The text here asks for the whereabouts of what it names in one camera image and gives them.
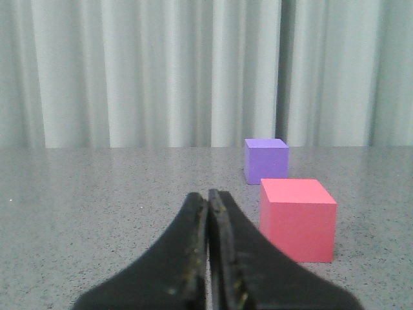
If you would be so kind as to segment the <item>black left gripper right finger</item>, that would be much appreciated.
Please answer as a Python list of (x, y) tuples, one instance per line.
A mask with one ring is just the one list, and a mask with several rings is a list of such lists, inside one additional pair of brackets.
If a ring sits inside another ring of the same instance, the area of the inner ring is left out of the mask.
[(227, 191), (208, 193), (208, 238), (215, 309), (361, 309), (348, 291), (274, 247)]

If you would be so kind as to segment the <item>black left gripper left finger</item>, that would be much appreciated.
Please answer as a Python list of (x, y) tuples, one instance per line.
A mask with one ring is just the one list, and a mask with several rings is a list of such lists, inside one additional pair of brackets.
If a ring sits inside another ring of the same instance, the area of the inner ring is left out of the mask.
[(207, 202), (191, 192), (139, 259), (82, 294), (74, 309), (205, 309)]

